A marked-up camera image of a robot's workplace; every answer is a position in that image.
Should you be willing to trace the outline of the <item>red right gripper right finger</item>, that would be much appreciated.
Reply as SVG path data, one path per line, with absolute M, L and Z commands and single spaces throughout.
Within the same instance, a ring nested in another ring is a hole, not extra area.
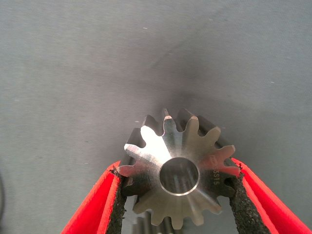
M 272 234 L 310 234 L 312 231 L 243 162 L 232 161 L 244 174 L 243 186 Z

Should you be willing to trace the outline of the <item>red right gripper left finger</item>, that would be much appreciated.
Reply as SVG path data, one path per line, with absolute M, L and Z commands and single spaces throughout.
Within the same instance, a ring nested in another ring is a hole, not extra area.
M 120 234 L 126 197 L 117 172 L 120 161 L 111 164 L 61 231 L 63 234 Z

